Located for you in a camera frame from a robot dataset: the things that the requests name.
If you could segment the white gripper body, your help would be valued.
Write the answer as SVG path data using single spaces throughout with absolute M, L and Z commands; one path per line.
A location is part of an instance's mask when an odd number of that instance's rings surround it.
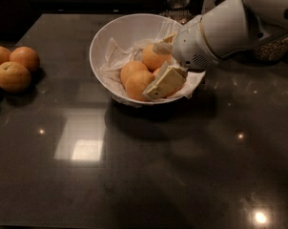
M 205 38 L 201 15 L 179 29 L 173 42 L 172 56 L 190 71 L 206 71 L 219 63 L 220 59 Z

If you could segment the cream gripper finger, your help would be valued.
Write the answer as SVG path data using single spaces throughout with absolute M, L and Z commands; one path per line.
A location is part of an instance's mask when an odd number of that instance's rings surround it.
M 160 41 L 154 43 L 152 51 L 158 55 L 167 55 L 172 53 L 175 32 L 167 35 Z
M 151 82 L 143 92 L 145 97 L 152 100 L 168 97 L 177 92 L 186 82 L 188 73 L 179 64 L 165 62 L 155 80 Z

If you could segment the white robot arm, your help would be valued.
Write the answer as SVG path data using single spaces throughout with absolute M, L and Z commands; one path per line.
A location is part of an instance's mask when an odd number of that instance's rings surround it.
M 225 0 L 154 44 L 153 52 L 170 54 L 174 63 L 161 67 L 143 95 L 163 98 L 185 83 L 187 73 L 286 36 L 288 0 Z

